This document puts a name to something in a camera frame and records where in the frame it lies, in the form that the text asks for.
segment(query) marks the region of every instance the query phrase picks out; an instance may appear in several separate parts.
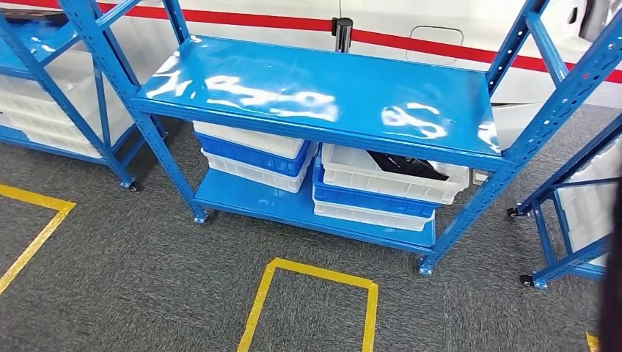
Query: gray carpet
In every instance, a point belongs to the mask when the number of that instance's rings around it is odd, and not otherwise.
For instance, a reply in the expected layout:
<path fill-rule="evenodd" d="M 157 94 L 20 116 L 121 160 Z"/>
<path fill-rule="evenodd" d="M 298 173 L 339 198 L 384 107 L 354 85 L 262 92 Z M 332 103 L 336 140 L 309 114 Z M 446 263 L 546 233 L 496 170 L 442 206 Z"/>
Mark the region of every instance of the gray carpet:
<path fill-rule="evenodd" d="M 229 213 L 194 224 L 148 150 L 132 163 L 145 190 L 131 193 L 102 166 L 0 145 L 0 183 L 77 203 L 0 296 L 0 351 L 234 351 L 274 257 L 376 282 L 375 351 L 586 351 L 598 283 L 522 287 L 518 275 L 543 264 L 539 239 L 532 219 L 508 219 L 505 209 L 616 114 L 580 110 L 432 277 L 414 272 L 413 254 L 283 224 Z M 191 126 L 169 143 L 195 186 L 207 164 Z M 471 192 L 438 212 L 439 228 Z M 7 205 L 0 224 L 16 217 Z M 36 227 L 27 211 L 17 215 Z M 360 351 L 365 295 L 278 271 L 250 350 Z"/>

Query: black pole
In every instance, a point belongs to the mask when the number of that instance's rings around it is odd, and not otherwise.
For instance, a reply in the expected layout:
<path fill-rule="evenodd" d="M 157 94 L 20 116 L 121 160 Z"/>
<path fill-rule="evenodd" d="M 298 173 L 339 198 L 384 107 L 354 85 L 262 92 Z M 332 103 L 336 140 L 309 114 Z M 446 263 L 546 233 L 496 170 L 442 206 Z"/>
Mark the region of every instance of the black pole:
<path fill-rule="evenodd" d="M 354 22 L 350 18 L 332 19 L 332 35 L 337 38 L 334 44 L 334 50 L 336 52 L 347 53 L 350 51 L 353 25 Z"/>

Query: blue plastic crate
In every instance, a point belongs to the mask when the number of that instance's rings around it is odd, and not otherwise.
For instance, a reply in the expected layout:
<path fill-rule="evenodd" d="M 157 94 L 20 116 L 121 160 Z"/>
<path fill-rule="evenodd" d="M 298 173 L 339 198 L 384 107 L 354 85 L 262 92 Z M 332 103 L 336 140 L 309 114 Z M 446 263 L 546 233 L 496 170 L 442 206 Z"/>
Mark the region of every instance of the blue plastic crate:
<path fill-rule="evenodd" d="M 323 182 L 324 168 L 322 167 L 321 148 L 313 161 L 313 185 L 315 199 L 322 202 L 350 205 L 391 213 L 398 213 L 420 218 L 430 218 L 439 203 L 426 202 L 387 194 L 359 191 L 351 188 L 327 185 Z"/>
<path fill-rule="evenodd" d="M 201 147 L 207 153 L 223 156 L 235 161 L 260 167 L 291 177 L 298 176 L 304 164 L 304 157 L 309 149 L 309 141 L 304 141 L 294 159 L 284 158 L 261 150 L 245 147 L 241 144 L 225 141 L 205 134 L 195 133 Z"/>

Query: shelf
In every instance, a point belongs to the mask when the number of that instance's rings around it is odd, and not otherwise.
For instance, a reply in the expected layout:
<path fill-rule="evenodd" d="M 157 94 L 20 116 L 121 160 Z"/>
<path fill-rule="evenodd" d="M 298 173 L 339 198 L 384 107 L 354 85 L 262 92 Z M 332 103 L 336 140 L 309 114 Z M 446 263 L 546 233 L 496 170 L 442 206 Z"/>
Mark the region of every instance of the shelf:
<path fill-rule="evenodd" d="M 434 221 L 422 232 L 399 230 L 316 216 L 309 170 L 300 192 L 289 193 L 260 183 L 208 170 L 194 201 L 208 208 L 291 224 L 410 252 L 429 253 L 436 239 Z"/>
<path fill-rule="evenodd" d="M 78 42 L 76 31 L 69 23 L 58 28 L 46 25 L 45 21 L 35 21 L 11 25 L 11 30 L 44 66 Z M 0 39 L 0 52 L 3 53 L 0 57 L 0 74 L 19 78 L 30 76 L 21 60 L 2 39 Z"/>
<path fill-rule="evenodd" d="M 190 36 L 136 107 L 478 169 L 506 164 L 484 73 Z"/>

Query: red stripe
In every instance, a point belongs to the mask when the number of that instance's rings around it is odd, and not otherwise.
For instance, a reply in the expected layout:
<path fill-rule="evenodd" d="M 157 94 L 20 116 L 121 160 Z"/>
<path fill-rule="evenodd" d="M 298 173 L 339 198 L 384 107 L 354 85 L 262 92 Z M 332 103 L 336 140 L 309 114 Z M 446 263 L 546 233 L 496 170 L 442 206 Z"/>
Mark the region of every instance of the red stripe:
<path fill-rule="evenodd" d="M 56 0 L 1 0 L 9 4 L 22 4 L 38 7 L 59 8 Z M 100 3 L 102 11 L 111 9 L 113 4 Z M 129 16 L 140 18 L 159 18 L 167 19 L 167 13 L 160 7 L 136 6 L 128 12 Z M 184 18 L 191 22 L 219 23 L 236 26 L 254 26 L 268 28 L 298 29 L 305 31 L 328 32 L 331 29 L 330 20 L 316 18 L 297 18 L 272 15 L 255 15 L 249 13 L 234 12 L 215 12 L 202 10 L 184 10 Z M 355 29 L 352 31 L 352 40 L 375 45 L 388 46 L 391 48 L 401 48 L 404 50 L 418 51 L 426 54 L 436 54 L 441 56 L 455 57 L 456 59 L 472 60 L 477 62 L 491 63 L 496 52 L 483 49 L 468 48 L 459 45 L 444 44 L 420 40 L 397 35 L 368 32 Z M 566 66 L 570 69 L 574 64 L 567 62 Z M 527 70 L 547 72 L 542 59 L 528 56 L 518 56 L 512 63 L 512 67 L 524 68 Z M 614 70 L 608 82 L 622 83 L 622 70 Z"/>

